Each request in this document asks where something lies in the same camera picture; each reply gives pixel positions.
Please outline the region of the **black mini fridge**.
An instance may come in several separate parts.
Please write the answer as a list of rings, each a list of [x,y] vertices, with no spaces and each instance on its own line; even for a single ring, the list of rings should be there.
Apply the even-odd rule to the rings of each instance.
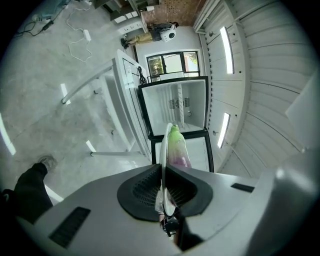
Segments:
[[[152,163],[159,162],[167,124],[178,125],[194,169],[213,172],[214,161],[206,128],[208,77],[172,78],[138,87],[143,118],[151,142]]]

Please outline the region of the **white desk with drawers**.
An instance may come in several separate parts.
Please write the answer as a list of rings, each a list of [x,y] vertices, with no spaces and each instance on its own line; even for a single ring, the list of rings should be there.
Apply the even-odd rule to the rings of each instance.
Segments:
[[[137,11],[130,11],[121,13],[114,11],[110,15],[110,21],[114,23],[115,30],[120,35],[143,30],[144,33],[148,32],[147,24]]]

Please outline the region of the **white round-window backpack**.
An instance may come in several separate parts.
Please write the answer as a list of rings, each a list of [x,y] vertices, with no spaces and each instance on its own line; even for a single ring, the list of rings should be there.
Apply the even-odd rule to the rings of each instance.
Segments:
[[[160,33],[161,40],[165,43],[171,41],[176,36],[176,30],[174,28],[168,29],[166,31],[162,31]]]

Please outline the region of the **person's grey shoe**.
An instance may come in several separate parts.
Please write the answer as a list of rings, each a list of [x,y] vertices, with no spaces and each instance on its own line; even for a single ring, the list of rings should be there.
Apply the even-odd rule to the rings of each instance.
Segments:
[[[52,155],[41,156],[38,163],[43,164],[48,172],[54,171],[57,167],[57,160]]]

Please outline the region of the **black-framed window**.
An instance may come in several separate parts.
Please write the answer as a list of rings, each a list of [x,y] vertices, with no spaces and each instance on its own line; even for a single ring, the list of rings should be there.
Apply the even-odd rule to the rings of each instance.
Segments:
[[[196,51],[176,51],[156,54],[146,58],[152,82],[173,78],[200,76],[200,65]]]

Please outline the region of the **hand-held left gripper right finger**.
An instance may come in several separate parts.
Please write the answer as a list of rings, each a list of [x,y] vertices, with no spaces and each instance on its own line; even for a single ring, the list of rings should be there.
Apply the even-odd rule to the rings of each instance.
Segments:
[[[208,172],[180,165],[167,165],[165,186],[182,216],[202,214],[213,199],[213,189],[199,175]]]

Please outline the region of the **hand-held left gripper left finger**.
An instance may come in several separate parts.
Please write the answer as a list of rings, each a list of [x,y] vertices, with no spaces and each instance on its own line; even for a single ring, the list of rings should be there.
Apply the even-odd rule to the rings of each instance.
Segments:
[[[117,190],[120,206],[137,220],[157,222],[159,214],[155,207],[161,176],[161,165],[154,164],[124,181]]]

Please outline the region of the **long ceiling light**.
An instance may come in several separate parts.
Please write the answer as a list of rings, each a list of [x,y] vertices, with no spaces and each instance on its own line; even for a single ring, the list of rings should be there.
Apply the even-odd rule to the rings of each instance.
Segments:
[[[221,130],[219,133],[219,138],[217,141],[217,147],[219,149],[222,148],[226,134],[227,134],[227,130],[228,130],[228,126],[229,126],[229,122],[230,122],[230,114],[229,113],[224,113],[223,115],[223,121],[222,121],[222,126],[221,126]]]
[[[227,74],[234,74],[234,60],[233,60],[233,53],[231,42],[229,38],[229,34],[227,28],[223,26],[220,29],[220,35],[223,42],[224,53],[225,53],[225,60],[226,60],[226,72]]]

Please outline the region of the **white table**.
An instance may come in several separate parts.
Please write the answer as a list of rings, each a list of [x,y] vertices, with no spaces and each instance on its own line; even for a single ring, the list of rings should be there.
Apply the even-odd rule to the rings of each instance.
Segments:
[[[71,91],[63,95],[61,102],[66,104],[93,81],[97,82],[98,90],[102,91],[107,110],[126,151],[99,152],[90,147],[91,156],[144,156],[152,160],[151,143],[138,97],[139,67],[134,59],[118,49],[114,58],[90,71]]]

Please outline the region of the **person's black trouser leg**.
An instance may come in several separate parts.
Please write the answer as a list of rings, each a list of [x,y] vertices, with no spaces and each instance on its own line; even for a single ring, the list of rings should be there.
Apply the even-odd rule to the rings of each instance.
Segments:
[[[13,190],[15,214],[31,224],[53,207],[44,184],[47,174],[48,170],[43,163],[35,163],[19,177]]]

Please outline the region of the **purple eggplant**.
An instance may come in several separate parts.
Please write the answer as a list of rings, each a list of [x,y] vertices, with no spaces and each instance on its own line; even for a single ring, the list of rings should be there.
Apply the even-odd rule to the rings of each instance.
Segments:
[[[192,167],[185,138],[176,124],[171,127],[167,136],[167,162],[170,165]]]

